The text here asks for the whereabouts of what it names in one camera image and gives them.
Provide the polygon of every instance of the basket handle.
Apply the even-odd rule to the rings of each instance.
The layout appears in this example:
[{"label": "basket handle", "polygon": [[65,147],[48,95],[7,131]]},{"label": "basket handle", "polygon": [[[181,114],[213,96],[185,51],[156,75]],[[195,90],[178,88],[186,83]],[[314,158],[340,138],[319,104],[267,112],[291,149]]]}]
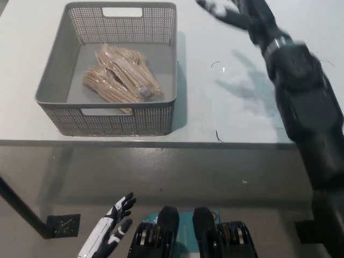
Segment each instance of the basket handle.
[{"label": "basket handle", "polygon": [[133,110],[126,109],[124,112],[124,111],[121,111],[121,109],[80,109],[80,113],[86,117],[99,117],[99,116],[122,117],[122,116],[132,116]]},{"label": "basket handle", "polygon": [[142,17],[142,8],[103,7],[102,11],[107,18]]}]

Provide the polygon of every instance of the perforated basket wall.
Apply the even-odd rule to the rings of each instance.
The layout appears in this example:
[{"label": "perforated basket wall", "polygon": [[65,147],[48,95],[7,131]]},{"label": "perforated basket wall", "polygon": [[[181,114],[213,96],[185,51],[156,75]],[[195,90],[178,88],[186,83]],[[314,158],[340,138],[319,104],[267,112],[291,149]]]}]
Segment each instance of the perforated basket wall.
[{"label": "perforated basket wall", "polygon": [[[108,19],[103,8],[142,8],[141,17]],[[176,96],[176,6],[171,3],[70,3],[39,85],[36,100],[64,135],[165,135],[171,132]],[[93,43],[164,44],[173,50],[173,97],[158,103],[67,103],[82,46]],[[131,108],[132,114],[85,115],[82,109]]]}]

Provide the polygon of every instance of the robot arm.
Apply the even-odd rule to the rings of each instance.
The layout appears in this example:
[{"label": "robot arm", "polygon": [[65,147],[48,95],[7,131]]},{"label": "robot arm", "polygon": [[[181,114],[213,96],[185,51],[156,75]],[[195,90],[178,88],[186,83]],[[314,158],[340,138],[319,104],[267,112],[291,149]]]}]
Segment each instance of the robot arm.
[{"label": "robot arm", "polygon": [[111,235],[112,230],[124,217],[129,216],[136,199],[131,192],[119,200],[108,213],[100,219],[87,241],[81,248],[78,258],[107,258],[129,229],[132,220],[126,220],[117,231]]},{"label": "robot arm", "polygon": [[288,137],[301,153],[314,195],[318,233],[333,258],[344,257],[343,114],[320,61],[280,30],[264,0],[232,0],[239,13],[214,0],[197,3],[215,18],[248,32],[259,46]]}]

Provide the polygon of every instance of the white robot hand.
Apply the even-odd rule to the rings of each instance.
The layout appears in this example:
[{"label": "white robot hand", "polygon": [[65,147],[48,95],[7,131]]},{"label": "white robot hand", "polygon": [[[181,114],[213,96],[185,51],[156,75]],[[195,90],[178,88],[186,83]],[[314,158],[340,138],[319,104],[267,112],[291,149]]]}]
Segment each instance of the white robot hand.
[{"label": "white robot hand", "polygon": [[124,196],[100,219],[80,250],[78,258],[107,258],[111,254],[123,237],[124,230],[127,230],[132,223],[132,220],[126,220],[120,227],[121,230],[111,235],[116,224],[131,214],[129,209],[136,202],[136,198],[133,196],[132,192]]}]

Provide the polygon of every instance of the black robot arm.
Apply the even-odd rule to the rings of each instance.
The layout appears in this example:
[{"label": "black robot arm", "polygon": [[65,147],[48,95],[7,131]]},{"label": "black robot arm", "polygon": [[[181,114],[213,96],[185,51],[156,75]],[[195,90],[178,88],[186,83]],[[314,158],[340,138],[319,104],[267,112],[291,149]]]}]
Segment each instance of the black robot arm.
[{"label": "black robot arm", "polygon": [[259,46],[288,137],[301,153],[314,190],[312,211],[333,258],[344,257],[343,114],[320,61],[280,30],[264,0],[232,0],[240,13],[212,0],[197,3]]}]

